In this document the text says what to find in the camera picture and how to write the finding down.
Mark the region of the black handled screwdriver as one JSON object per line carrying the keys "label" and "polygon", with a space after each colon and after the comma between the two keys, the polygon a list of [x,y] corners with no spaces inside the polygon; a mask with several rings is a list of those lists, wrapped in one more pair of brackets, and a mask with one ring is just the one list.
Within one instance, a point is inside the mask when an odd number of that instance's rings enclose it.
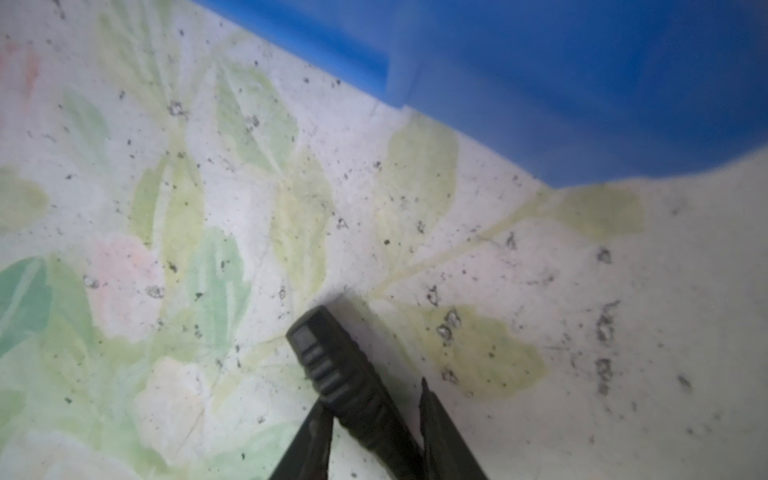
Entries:
{"label": "black handled screwdriver", "polygon": [[339,423],[394,479],[423,477],[422,451],[373,364],[324,306],[302,315],[287,340]]}

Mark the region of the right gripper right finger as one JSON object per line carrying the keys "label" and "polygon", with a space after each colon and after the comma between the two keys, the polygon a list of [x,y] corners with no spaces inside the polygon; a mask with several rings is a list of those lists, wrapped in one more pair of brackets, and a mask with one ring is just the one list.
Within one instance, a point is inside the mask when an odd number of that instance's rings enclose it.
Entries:
{"label": "right gripper right finger", "polygon": [[488,480],[425,378],[419,401],[423,462],[428,480]]}

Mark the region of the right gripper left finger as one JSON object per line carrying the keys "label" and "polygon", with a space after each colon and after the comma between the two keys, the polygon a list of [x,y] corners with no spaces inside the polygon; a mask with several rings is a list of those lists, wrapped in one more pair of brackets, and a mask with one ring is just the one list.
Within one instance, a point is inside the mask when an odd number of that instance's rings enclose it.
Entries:
{"label": "right gripper left finger", "polygon": [[317,400],[270,480],[327,480],[334,414]]}

